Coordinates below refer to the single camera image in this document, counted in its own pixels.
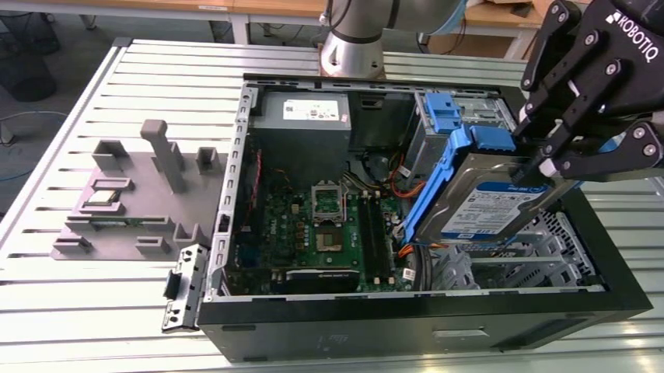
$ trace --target ram slot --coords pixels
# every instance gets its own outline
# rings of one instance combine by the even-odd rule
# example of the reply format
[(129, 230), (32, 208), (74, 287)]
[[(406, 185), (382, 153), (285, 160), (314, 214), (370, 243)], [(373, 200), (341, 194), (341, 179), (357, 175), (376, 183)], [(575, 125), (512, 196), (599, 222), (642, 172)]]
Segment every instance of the ram slot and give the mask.
[(386, 280), (390, 277), (390, 261), (380, 200), (362, 199), (358, 206), (358, 215), (365, 257), (365, 277), (368, 281), (376, 278)]

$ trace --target small circuit board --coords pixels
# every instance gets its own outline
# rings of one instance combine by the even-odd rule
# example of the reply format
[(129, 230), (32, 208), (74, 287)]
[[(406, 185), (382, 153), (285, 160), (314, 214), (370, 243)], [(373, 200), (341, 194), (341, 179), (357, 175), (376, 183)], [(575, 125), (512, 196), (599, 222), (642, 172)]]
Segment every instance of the small circuit board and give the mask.
[[(258, 233), (261, 242), (239, 245), (242, 269), (229, 272), (235, 294), (298, 294), (300, 291), (287, 288), (286, 283), (304, 274), (341, 279), (328, 280), (329, 284), (354, 277), (356, 282), (349, 281), (342, 287), (349, 290), (350, 286), (352, 292), (402, 290), (402, 283), (394, 276), (393, 248), (388, 239), (388, 231), (398, 218), (397, 199), (346, 194), (342, 206), (338, 206), (337, 196), (321, 193), (317, 206), (326, 212), (344, 211), (345, 221), (338, 223), (314, 222), (312, 196), (310, 193), (267, 196)], [(345, 292), (336, 289), (317, 283), (309, 292)]]

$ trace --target green circuit board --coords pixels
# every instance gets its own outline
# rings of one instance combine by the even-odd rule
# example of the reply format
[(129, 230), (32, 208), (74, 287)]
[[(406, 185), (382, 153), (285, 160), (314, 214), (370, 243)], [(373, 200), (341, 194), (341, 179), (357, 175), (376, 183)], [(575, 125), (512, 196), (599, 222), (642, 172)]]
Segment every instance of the green circuit board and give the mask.
[[(341, 208), (346, 222), (341, 225), (322, 223), (314, 225), (310, 193), (283, 193), (267, 196), (262, 216), (262, 244), (253, 249), (255, 265), (250, 269), (251, 280), (243, 280), (249, 293), (271, 294), (270, 276), (277, 270), (329, 269), (357, 270), (360, 287), (357, 291), (400, 291), (402, 283), (390, 281), (376, 283), (365, 278), (365, 256), (360, 229), (358, 203), (361, 196), (348, 194)], [(318, 196), (317, 211), (338, 212), (337, 196)], [(381, 200), (385, 232), (390, 229), (390, 219), (398, 214), (398, 200), (386, 197)], [(392, 247), (386, 246), (386, 256), (392, 258)]]

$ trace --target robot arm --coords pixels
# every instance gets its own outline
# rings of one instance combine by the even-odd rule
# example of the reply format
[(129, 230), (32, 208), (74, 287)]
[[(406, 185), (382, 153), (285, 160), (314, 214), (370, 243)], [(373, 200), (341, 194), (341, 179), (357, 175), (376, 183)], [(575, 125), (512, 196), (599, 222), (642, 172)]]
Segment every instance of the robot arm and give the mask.
[(321, 53), (330, 76), (376, 78), (384, 72), (384, 29), (448, 33), (467, 0), (329, 0), (332, 32)]
[(572, 2), (551, 4), (521, 81), (531, 96), (513, 135), (536, 150), (516, 184), (556, 173), (589, 181), (663, 174), (663, 4), (595, 0), (583, 16)]

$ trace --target hard drive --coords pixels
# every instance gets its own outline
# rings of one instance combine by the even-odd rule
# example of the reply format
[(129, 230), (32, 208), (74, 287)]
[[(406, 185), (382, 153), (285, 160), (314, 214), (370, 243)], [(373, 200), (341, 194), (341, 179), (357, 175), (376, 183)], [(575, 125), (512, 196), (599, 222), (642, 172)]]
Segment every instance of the hard drive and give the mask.
[(513, 185), (511, 172), (525, 161), (507, 130), (456, 130), (406, 218), (406, 241), (509, 240), (576, 184), (553, 178), (537, 187)]

